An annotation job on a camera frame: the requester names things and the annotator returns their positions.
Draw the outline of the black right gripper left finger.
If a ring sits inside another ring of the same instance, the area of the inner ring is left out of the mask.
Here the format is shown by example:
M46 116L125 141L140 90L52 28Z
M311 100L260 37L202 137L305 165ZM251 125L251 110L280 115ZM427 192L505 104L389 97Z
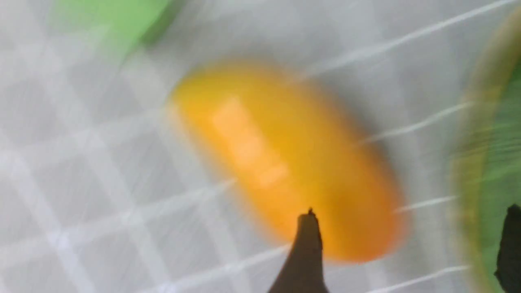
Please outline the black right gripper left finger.
M270 293L327 293L320 224L312 208L298 217L296 237Z

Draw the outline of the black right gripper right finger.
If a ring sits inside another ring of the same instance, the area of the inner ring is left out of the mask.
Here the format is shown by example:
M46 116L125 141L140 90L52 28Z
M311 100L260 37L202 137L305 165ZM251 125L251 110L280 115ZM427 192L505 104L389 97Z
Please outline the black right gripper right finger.
M495 277L506 293L521 291L521 208L513 204L503 222Z

